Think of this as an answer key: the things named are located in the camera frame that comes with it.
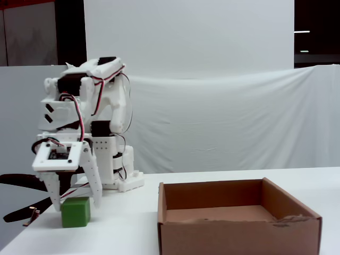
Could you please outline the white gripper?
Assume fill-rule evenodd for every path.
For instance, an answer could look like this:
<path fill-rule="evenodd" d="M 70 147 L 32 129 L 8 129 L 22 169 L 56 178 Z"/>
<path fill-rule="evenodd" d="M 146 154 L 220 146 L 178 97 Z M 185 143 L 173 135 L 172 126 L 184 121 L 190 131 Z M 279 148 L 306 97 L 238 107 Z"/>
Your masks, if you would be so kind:
<path fill-rule="evenodd" d="M 96 161 L 96 155 L 91 152 L 93 148 L 93 141 L 91 134 L 86 132 L 86 129 L 61 129 L 52 131 L 41 131 L 36 136 L 36 148 L 38 149 L 43 142 L 51 142 L 54 144 L 66 144 L 69 141 L 80 141 L 80 137 L 83 137 L 81 156 L 79 166 L 83 168 L 88 183 L 92 191 L 92 197 L 94 205 L 99 208 L 101 205 L 103 186 L 101 183 L 99 170 Z M 44 182 L 49 197 L 56 211 L 61 210 L 61 195 L 60 195 L 60 180 L 58 172 L 37 172 L 36 176 Z"/>

